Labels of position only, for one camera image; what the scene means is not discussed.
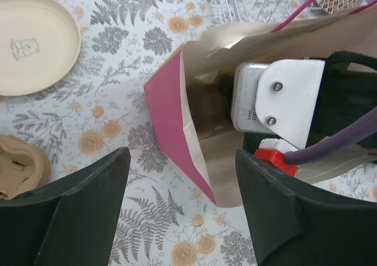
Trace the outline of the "cream round plate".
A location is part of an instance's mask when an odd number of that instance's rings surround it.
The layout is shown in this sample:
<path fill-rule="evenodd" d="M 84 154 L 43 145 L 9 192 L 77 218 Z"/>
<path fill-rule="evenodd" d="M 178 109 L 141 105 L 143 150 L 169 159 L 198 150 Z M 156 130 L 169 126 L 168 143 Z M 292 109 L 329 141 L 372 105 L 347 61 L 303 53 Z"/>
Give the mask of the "cream round plate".
<path fill-rule="evenodd" d="M 1 0 L 1 95 L 45 90 L 73 68 L 81 48 L 76 19 L 55 0 Z"/>

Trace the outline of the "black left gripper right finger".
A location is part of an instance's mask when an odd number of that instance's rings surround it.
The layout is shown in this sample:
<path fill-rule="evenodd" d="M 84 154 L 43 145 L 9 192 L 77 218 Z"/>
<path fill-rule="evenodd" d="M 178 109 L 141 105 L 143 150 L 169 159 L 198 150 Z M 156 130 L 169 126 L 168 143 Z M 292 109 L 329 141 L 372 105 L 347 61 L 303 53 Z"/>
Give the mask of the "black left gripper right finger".
<path fill-rule="evenodd" d="M 236 174 L 259 265 L 375 265 L 376 204 L 291 177 L 245 150 Z"/>

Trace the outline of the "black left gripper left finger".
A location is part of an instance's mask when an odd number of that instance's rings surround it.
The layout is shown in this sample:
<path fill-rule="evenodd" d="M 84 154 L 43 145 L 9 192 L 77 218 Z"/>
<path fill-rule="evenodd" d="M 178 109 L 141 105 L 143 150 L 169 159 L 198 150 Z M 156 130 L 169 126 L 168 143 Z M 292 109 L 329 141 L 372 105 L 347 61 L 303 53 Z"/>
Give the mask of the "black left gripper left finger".
<path fill-rule="evenodd" d="M 131 156 L 121 147 L 68 176 L 1 201 L 1 265 L 107 265 Z"/>

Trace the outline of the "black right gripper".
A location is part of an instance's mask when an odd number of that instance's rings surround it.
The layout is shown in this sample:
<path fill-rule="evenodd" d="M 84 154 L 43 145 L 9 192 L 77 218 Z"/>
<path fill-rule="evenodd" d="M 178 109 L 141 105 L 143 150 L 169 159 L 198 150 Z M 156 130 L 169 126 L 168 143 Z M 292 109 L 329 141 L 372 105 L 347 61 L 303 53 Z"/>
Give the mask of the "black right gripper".
<path fill-rule="evenodd" d="M 323 60 L 312 124 L 304 149 L 286 160 L 319 160 L 353 145 L 376 148 L 376 59 L 355 52 L 335 52 Z"/>

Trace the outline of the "pink paper gift bag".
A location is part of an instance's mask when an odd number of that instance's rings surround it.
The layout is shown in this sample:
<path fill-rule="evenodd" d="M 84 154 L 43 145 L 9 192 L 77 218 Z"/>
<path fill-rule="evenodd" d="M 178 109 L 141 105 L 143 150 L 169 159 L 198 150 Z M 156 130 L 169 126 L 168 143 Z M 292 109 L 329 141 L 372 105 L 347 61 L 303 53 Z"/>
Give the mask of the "pink paper gift bag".
<path fill-rule="evenodd" d="M 242 204 L 234 157 L 283 154 L 316 183 L 376 148 L 376 7 L 282 24 L 232 22 L 182 44 L 144 92 L 161 150 L 217 206 Z M 344 143 L 334 134 L 357 120 Z"/>

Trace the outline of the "floral patterned table mat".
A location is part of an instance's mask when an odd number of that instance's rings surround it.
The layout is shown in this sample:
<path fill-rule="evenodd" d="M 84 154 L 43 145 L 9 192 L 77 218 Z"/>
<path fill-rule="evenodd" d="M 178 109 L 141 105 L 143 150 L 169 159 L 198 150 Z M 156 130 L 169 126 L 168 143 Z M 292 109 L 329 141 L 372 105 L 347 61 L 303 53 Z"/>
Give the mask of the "floral patterned table mat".
<path fill-rule="evenodd" d="M 50 181 L 119 147 L 130 171 L 107 265 L 256 265 L 243 207 L 221 208 L 159 149 L 143 85 L 219 25 L 207 0 L 56 0 L 81 28 L 78 61 L 42 92 L 1 98 L 1 133 L 39 146 Z"/>

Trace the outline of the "brown cardboard cup carrier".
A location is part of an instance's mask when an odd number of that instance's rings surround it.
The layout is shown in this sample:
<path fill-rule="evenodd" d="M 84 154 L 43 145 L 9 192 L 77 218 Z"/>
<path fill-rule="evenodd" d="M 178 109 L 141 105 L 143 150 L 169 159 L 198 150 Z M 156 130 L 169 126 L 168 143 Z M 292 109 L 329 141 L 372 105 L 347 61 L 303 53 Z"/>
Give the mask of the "brown cardboard cup carrier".
<path fill-rule="evenodd" d="M 13 136 L 1 135 L 1 199 L 10 200 L 47 183 L 48 156 L 40 148 Z"/>

